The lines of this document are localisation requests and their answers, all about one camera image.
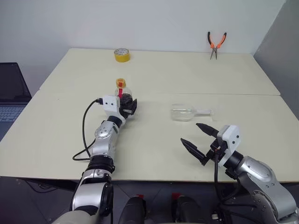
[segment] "cable connector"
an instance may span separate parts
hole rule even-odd
[[[103,105],[103,98],[97,98],[95,102]]]

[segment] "orange pliers handle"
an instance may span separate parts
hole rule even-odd
[[[217,49],[219,49],[221,47],[221,45],[223,44],[223,42],[225,41],[225,38],[226,38],[226,32],[224,33],[221,41],[217,44]],[[207,33],[207,40],[209,41],[209,44],[211,46],[211,48],[215,48],[215,45],[214,43],[212,42],[211,40],[211,34],[210,34],[210,31]]]

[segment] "floor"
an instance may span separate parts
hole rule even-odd
[[[31,186],[42,190],[36,183]],[[146,224],[171,222],[171,194],[181,193],[190,196],[202,207],[208,223],[210,214],[217,204],[214,187],[210,183],[170,183],[170,182],[113,182],[114,184],[114,223],[118,223],[121,211],[127,200],[136,194],[144,195],[148,215]],[[299,204],[299,184],[287,184],[287,189]],[[10,224],[50,224],[68,211],[72,192],[57,189],[49,193],[36,193],[24,181],[12,177],[0,177],[0,223]],[[231,203],[250,202],[249,196],[241,196]],[[237,212],[259,218],[259,214],[250,208],[235,208]],[[251,224],[251,221],[235,218],[235,223]],[[110,223],[110,218],[103,220]]]

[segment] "robotic arm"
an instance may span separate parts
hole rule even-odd
[[[229,177],[238,178],[241,185],[252,195],[266,224],[299,224],[296,202],[290,192],[277,181],[273,170],[265,163],[236,151],[241,142],[237,126],[224,126],[217,131],[205,124],[196,125],[204,133],[216,138],[206,155],[189,141],[181,139],[186,149],[203,166],[211,159],[217,162],[219,167],[227,168],[225,173]]]
[[[113,186],[111,174],[115,145],[120,127],[129,115],[133,115],[137,100],[132,96],[104,96],[97,102],[103,105],[108,116],[95,131],[95,142],[89,148],[91,154],[87,169],[83,172],[75,194],[71,211],[59,217],[54,224],[93,224],[112,213]]]

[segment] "white wall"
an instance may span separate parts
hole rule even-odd
[[[0,61],[34,94],[70,47],[254,53],[283,0],[0,0]]]

